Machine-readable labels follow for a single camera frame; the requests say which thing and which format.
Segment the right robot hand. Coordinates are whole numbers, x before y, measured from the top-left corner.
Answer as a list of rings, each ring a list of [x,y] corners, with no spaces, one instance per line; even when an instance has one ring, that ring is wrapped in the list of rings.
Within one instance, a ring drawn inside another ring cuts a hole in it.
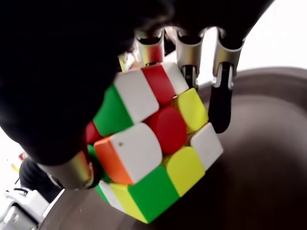
[[[270,0],[3,0],[0,126],[66,189],[99,183],[85,128],[138,32],[222,29],[242,41]]]

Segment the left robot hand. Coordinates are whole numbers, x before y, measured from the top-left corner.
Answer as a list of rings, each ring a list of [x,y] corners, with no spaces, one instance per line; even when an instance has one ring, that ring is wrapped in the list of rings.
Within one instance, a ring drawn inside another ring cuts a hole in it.
[[[62,191],[62,188],[55,185],[31,158],[26,158],[21,163],[19,178],[22,187],[38,191],[49,203],[52,203]]]

